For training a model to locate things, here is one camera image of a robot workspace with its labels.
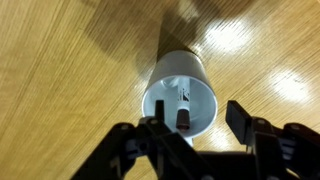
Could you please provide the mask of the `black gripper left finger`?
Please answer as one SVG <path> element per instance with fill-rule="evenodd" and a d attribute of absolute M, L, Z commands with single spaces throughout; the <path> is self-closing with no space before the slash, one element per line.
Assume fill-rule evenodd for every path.
<path fill-rule="evenodd" d="M 154 146 L 148 152 L 159 180 L 214 180 L 209 164 L 164 122 L 164 101 L 155 102 L 154 115 L 144 117 L 140 125 L 151 136 Z"/>

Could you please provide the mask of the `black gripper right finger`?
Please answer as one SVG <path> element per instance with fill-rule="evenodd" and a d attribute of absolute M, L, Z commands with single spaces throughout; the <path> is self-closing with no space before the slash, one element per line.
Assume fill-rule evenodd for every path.
<path fill-rule="evenodd" d="M 299 123 L 282 129 L 227 103 L 226 123 L 255 157 L 258 180 L 320 180 L 320 134 Z"/>

